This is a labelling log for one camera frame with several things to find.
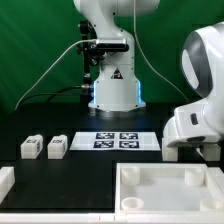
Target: blue led light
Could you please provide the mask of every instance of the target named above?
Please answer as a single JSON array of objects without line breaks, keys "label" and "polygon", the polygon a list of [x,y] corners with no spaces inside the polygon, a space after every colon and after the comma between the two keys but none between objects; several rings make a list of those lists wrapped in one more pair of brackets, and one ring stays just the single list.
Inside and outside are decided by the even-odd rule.
[{"label": "blue led light", "polygon": [[142,103],[142,87],[141,82],[138,82],[138,103]]}]

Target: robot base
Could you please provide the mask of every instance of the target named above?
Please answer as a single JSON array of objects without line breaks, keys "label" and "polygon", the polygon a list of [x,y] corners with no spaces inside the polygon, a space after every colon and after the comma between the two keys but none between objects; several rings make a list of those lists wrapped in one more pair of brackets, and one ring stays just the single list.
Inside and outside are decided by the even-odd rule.
[{"label": "robot base", "polygon": [[178,147],[194,147],[206,161],[219,161],[221,135],[203,117],[206,100],[175,109],[166,124],[162,139],[163,161],[177,161]]},{"label": "robot base", "polygon": [[129,118],[145,113],[145,107],[140,107],[134,110],[127,110],[127,111],[108,111],[91,107],[89,109],[90,114],[106,118]]}]

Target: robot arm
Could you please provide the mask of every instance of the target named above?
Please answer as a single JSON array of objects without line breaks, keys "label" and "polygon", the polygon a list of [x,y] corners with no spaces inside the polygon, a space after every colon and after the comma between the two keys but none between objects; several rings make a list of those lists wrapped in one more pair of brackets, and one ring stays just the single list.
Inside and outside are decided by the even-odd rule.
[{"label": "robot arm", "polygon": [[[154,11],[160,0],[136,0],[136,15]],[[106,50],[100,62],[100,75],[94,83],[90,111],[106,117],[132,116],[144,108],[140,82],[134,74],[134,38],[114,23],[115,16],[133,16],[134,0],[74,0],[75,6],[92,24],[97,47],[128,45],[128,51]]]},{"label": "robot arm", "polygon": [[[194,31],[185,42],[182,69],[203,99],[175,109],[164,129],[164,160],[177,160],[180,146],[200,146],[206,160],[219,160],[216,143],[224,134],[223,40],[224,23],[220,23]],[[175,155],[168,156],[169,151]]]}]

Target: white plastic box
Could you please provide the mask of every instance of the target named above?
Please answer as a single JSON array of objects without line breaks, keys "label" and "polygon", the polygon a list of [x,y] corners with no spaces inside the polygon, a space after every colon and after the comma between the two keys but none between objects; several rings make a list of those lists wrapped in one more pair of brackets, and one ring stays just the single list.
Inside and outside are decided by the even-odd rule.
[{"label": "white plastic box", "polygon": [[207,211],[224,223],[224,192],[213,175],[202,164],[118,164],[115,213],[203,217]]}]

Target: table surface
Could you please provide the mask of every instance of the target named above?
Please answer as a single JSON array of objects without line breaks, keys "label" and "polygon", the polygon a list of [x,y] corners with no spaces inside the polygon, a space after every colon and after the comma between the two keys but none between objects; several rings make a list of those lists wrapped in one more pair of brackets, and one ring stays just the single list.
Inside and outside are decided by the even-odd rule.
[{"label": "table surface", "polygon": [[[177,105],[154,103],[132,118],[106,119],[90,115],[79,103],[33,103],[13,112],[0,125],[0,167],[15,167],[16,184],[0,212],[92,213],[114,212],[118,162],[162,163],[161,152],[67,151],[63,160],[48,160],[47,144],[64,134],[69,146],[77,131],[155,132],[163,128]],[[20,145],[27,136],[41,134],[44,148],[38,159],[22,160]],[[220,162],[207,163],[224,170]],[[195,150],[179,152],[180,163],[205,163]]]}]

